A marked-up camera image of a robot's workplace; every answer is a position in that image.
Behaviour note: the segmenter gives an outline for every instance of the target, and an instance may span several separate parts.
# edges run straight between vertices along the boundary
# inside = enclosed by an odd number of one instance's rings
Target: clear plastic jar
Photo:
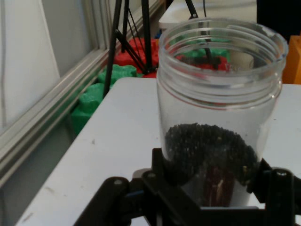
[[[157,73],[166,177],[200,206],[244,206],[288,51],[267,27],[195,19],[166,30]]]

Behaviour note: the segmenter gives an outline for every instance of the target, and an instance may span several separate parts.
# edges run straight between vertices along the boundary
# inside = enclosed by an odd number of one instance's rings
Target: orange object
[[[282,81],[283,83],[301,85],[301,35],[290,38]]]

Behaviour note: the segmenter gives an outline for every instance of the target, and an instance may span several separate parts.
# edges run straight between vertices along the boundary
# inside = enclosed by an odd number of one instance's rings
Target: white wall
[[[59,81],[40,0],[1,0],[5,4],[6,124],[13,123]]]
[[[42,0],[55,59],[60,75],[84,58],[91,50],[85,0]]]

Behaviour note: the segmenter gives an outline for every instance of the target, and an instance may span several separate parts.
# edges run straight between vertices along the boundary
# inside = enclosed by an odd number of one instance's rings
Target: black tripod
[[[108,65],[107,65],[107,74],[106,74],[105,83],[104,83],[103,97],[105,97],[107,95],[107,93],[109,92],[109,89],[110,89],[111,75],[112,75],[117,39],[121,43],[121,46],[122,46],[121,51],[128,52],[128,54],[131,56],[131,58],[137,64],[139,69],[141,69],[143,74],[149,74],[150,72],[153,72],[156,70],[156,68],[153,67],[152,60],[151,60],[151,29],[150,29],[149,1],[141,0],[142,16],[143,16],[143,30],[144,30],[144,46],[143,46],[141,38],[139,36],[137,26],[134,22],[132,12],[129,8],[129,0],[125,0],[122,33],[118,29],[119,17],[120,17],[120,12],[121,12],[121,3],[122,3],[122,0],[116,0],[114,19],[113,19],[113,28],[112,28],[111,42],[110,42],[110,50],[109,50],[109,59],[108,59]],[[134,29],[137,33],[137,37],[139,39],[139,42],[140,42],[143,52],[145,54],[146,63],[144,63],[141,60],[139,51],[137,51],[137,53],[136,53],[135,50],[131,47],[131,45],[127,41],[127,24],[129,25],[131,34],[134,38],[134,31],[131,26],[130,20],[128,19],[128,14],[130,14],[132,23],[134,25]]]

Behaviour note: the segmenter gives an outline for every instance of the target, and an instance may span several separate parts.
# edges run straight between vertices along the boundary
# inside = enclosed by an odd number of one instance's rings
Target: green foam block
[[[101,73],[99,73],[98,81],[100,83],[104,83],[106,74],[107,74],[106,68]],[[113,85],[118,79],[127,78],[127,77],[137,77],[137,69],[134,66],[113,65],[111,85]]]

